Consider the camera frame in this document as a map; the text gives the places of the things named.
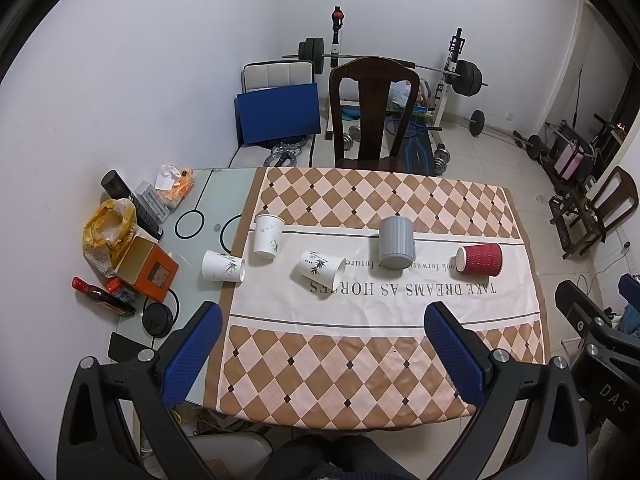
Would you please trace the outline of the checkered tablecloth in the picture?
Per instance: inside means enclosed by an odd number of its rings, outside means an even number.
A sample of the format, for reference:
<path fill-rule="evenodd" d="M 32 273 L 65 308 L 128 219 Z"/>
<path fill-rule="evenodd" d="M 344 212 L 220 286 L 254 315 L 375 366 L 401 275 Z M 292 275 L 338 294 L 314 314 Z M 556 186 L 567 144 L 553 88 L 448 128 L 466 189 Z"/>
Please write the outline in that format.
<path fill-rule="evenodd" d="M 285 226 L 277 257 L 255 255 L 258 214 Z M 416 258 L 378 260 L 378 227 L 413 222 Z M 462 274 L 459 247 L 501 247 L 497 276 Z M 297 270 L 308 250 L 346 259 L 334 292 Z M 244 281 L 224 285 L 224 339 L 209 358 L 204 404 L 251 422 L 308 429 L 406 428 L 469 415 L 423 330 L 441 301 L 491 349 L 548 358 L 541 296 L 510 193 L 446 178 L 346 169 L 258 169 L 233 255 Z"/>

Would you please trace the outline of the wooden chair at right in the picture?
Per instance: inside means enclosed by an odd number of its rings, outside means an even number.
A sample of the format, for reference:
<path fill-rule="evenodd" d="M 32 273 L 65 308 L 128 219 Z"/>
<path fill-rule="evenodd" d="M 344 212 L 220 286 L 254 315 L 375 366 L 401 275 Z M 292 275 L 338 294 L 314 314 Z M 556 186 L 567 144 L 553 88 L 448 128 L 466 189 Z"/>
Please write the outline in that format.
<path fill-rule="evenodd" d="M 550 223 L 558 231 L 563 259 L 585 255 L 619 228 L 639 207 L 639 193 L 631 174 L 616 166 L 591 198 L 579 188 L 564 200 L 549 200 Z"/>

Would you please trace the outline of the grey ribbed cup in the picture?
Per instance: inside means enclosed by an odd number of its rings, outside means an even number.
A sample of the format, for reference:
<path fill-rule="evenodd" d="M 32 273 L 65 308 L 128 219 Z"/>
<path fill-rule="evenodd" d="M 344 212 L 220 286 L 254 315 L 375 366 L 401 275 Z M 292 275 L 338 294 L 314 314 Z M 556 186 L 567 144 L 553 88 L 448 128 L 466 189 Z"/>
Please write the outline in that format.
<path fill-rule="evenodd" d="M 404 270 L 416 258 L 413 222 L 406 217 L 391 216 L 378 227 L 378 260 L 388 270 Z"/>

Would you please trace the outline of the small barbell on floor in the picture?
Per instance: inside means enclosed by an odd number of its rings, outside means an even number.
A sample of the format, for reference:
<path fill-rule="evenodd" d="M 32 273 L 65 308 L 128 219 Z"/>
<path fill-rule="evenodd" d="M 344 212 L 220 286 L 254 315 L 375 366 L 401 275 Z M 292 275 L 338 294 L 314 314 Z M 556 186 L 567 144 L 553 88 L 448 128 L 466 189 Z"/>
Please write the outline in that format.
<path fill-rule="evenodd" d="M 469 119 L 469 133 L 474 138 L 481 134 L 490 136 L 491 139 L 513 144 L 517 148 L 526 151 L 531 160 L 539 160 L 542 152 L 542 141 L 539 136 L 532 134 L 528 138 L 516 130 L 506 130 L 496 126 L 486 124 L 486 117 L 482 110 L 474 110 Z"/>

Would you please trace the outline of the black remote control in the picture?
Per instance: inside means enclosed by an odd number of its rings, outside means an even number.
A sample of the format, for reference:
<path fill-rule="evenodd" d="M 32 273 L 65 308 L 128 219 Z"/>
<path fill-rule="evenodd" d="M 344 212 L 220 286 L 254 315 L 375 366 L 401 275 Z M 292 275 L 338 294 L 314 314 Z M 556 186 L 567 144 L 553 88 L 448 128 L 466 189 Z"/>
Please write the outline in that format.
<path fill-rule="evenodd" d="M 152 214 L 149 213 L 145 209 L 145 206 L 140 202 L 137 196 L 134 193 L 129 194 L 129 200 L 134 204 L 134 208 L 136 208 L 138 225 L 141 229 L 144 229 L 145 232 L 150 234 L 156 240 L 160 240 L 164 234 L 163 229 L 160 225 L 154 220 Z"/>

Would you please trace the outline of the white paper cup lying left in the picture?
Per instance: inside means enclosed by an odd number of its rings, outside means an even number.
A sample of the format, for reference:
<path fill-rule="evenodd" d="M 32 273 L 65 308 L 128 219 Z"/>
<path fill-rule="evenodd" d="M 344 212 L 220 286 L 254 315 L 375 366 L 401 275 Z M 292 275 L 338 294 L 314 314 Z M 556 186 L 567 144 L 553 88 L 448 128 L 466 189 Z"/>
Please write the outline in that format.
<path fill-rule="evenodd" d="M 208 250 L 203 256 L 201 272 L 206 281 L 242 283 L 245 278 L 245 261 L 240 257 Z"/>

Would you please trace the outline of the yellow plastic bag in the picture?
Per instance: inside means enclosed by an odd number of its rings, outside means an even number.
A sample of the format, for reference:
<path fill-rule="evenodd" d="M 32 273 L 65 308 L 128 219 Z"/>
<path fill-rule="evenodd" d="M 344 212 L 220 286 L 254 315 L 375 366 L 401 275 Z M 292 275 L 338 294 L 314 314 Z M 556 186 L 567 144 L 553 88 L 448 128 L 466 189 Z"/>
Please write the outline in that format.
<path fill-rule="evenodd" d="M 136 232 L 137 213 L 132 201 L 104 200 L 82 230 L 82 254 L 96 272 L 112 278 Z"/>

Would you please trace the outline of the white barbell rack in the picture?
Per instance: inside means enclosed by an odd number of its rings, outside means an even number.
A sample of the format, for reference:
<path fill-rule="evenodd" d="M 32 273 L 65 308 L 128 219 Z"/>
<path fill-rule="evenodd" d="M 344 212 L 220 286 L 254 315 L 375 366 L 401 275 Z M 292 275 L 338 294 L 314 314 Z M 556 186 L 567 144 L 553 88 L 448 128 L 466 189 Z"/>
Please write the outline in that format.
<path fill-rule="evenodd" d="M 323 55 L 324 58 L 329 60 L 330 66 L 335 68 L 338 66 L 338 60 L 354 60 L 353 55 L 341 54 L 340 47 L 340 32 L 344 23 L 344 12 L 339 6 L 334 6 L 331 14 L 332 20 L 332 41 L 331 51 Z M 429 72 L 437 72 L 442 76 L 439 79 L 439 83 L 436 87 L 434 96 L 432 97 L 434 107 L 431 108 L 433 112 L 431 130 L 434 132 L 433 139 L 436 139 L 435 134 L 436 127 L 440 126 L 442 122 L 442 116 L 448 101 L 449 92 L 452 90 L 452 83 L 454 78 L 458 78 L 459 74 L 456 73 L 458 59 L 465 44 L 465 39 L 462 37 L 462 28 L 458 27 L 454 36 L 449 41 L 448 53 L 445 60 L 445 65 L 442 70 L 436 70 L 434 67 L 428 67 L 426 65 L 416 64 L 415 62 L 407 62 L 400 60 L 400 64 L 404 64 L 409 68 L 417 68 L 418 70 L 428 70 Z"/>

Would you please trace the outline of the red sauce bottle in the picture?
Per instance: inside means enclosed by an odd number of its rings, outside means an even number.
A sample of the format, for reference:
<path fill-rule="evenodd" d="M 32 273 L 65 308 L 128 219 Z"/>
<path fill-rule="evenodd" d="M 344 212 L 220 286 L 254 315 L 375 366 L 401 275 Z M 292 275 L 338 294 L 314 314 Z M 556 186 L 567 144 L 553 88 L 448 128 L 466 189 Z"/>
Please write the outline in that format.
<path fill-rule="evenodd" d="M 76 292 L 80 292 L 95 304 L 98 304 L 100 307 L 104 307 L 104 309 L 109 310 L 122 318 L 132 318 L 136 314 L 136 309 L 131 304 L 128 304 L 128 302 L 118 299 L 98 286 L 86 283 L 81 278 L 78 278 L 78 276 L 74 276 L 70 284 Z"/>

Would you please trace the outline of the red paper cup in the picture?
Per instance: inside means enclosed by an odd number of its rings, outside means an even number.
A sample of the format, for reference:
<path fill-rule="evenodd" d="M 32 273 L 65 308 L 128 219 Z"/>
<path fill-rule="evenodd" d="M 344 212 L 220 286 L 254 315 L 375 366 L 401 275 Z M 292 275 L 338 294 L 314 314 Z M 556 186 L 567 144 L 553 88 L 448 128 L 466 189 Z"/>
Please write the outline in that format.
<path fill-rule="evenodd" d="M 456 269 L 462 274 L 497 276 L 502 264 L 502 250 L 495 243 L 461 246 L 456 253 Z"/>

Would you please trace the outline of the white padded chair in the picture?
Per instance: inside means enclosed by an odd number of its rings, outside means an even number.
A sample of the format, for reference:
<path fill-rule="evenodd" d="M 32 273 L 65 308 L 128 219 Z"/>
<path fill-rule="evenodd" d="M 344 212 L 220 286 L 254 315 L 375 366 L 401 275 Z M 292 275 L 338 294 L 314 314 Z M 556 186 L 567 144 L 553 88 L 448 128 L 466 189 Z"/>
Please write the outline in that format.
<path fill-rule="evenodd" d="M 234 114 L 238 147 L 230 167 L 310 165 L 321 132 L 314 66 L 299 60 L 244 65 Z"/>

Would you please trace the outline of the grey plastic tray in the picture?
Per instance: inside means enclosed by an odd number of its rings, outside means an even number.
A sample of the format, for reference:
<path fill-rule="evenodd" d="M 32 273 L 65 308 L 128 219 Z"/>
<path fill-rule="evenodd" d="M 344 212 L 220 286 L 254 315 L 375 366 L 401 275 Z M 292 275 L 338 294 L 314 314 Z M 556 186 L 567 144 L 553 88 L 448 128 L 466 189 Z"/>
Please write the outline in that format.
<path fill-rule="evenodd" d="M 162 224 L 167 220 L 170 215 L 169 208 L 160 199 L 160 196 L 155 192 L 155 188 L 150 182 L 141 181 L 134 192 L 145 210 L 157 223 Z"/>

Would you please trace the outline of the orange box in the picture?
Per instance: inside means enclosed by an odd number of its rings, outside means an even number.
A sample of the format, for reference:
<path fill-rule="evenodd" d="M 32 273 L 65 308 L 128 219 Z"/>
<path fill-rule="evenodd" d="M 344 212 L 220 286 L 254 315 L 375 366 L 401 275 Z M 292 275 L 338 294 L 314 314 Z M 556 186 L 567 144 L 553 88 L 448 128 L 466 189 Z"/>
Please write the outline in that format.
<path fill-rule="evenodd" d="M 159 244 L 136 236 L 116 268 L 116 275 L 143 295 L 163 302 L 179 269 Z"/>

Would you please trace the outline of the black round disc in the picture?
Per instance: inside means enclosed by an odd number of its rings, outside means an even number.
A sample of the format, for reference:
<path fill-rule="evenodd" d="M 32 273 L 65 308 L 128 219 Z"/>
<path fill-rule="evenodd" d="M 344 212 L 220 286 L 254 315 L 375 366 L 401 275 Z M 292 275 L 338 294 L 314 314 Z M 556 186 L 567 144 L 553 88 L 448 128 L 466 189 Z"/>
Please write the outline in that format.
<path fill-rule="evenodd" d="M 144 308 L 142 326 L 152 338 L 164 338 L 171 331 L 174 317 L 164 304 L 152 302 Z"/>

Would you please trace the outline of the black cylinder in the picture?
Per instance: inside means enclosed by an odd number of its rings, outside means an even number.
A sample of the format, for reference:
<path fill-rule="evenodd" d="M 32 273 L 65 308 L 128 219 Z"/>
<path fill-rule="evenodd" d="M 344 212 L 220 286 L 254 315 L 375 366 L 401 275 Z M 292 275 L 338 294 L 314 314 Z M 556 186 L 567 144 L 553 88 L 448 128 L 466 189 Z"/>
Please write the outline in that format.
<path fill-rule="evenodd" d="M 131 196 L 130 188 L 126 185 L 125 181 L 119 173 L 112 169 L 107 171 L 101 179 L 101 186 L 108 196 L 114 198 L 114 200 L 121 200 L 122 198 L 129 198 Z"/>

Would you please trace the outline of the orange snack packet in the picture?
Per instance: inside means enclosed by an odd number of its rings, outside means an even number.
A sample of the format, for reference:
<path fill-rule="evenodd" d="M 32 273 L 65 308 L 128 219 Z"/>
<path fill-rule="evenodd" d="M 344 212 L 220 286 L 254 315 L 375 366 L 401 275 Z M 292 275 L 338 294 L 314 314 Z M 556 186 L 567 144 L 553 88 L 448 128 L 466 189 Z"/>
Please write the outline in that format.
<path fill-rule="evenodd" d="M 174 210 L 191 192 L 193 185 L 192 169 L 162 165 L 156 174 L 154 190 L 164 205 Z"/>

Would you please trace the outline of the white paper cup with bamboo print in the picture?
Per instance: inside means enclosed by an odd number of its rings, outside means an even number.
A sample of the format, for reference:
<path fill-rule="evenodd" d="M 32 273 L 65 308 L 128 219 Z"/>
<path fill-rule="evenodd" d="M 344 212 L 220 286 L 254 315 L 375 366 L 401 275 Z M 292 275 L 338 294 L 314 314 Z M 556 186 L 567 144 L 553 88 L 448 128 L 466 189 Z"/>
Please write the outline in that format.
<path fill-rule="evenodd" d="M 297 263 L 297 270 L 299 270 L 300 274 L 325 287 L 330 292 L 334 292 L 341 283 L 345 269 L 345 258 L 330 256 L 313 250 L 304 252 Z"/>

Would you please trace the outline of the dark wooden chair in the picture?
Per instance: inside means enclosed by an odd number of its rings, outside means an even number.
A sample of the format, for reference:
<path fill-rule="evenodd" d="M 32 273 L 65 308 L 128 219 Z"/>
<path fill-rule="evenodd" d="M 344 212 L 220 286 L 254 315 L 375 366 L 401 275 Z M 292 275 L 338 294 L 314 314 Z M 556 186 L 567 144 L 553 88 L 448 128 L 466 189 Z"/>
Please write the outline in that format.
<path fill-rule="evenodd" d="M 360 109 L 360 142 L 355 159 L 345 156 L 341 104 L 341 84 L 344 79 L 358 84 Z M 397 127 L 390 154 L 382 156 L 387 100 L 393 82 L 408 82 L 410 86 L 404 112 Z M 418 93 L 420 77 L 411 68 L 390 58 L 366 56 L 335 67 L 329 76 L 329 98 L 333 124 L 333 148 L 336 168 L 405 172 L 399 152 Z"/>

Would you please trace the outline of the white paper cup upright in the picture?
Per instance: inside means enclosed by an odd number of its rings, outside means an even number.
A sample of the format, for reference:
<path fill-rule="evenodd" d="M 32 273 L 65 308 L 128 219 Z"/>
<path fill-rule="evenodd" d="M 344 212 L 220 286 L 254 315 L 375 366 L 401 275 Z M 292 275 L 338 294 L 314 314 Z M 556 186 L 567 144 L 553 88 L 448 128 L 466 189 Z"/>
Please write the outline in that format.
<path fill-rule="evenodd" d="M 254 254 L 273 260 L 277 257 L 285 222 L 274 214 L 258 214 L 255 219 Z"/>

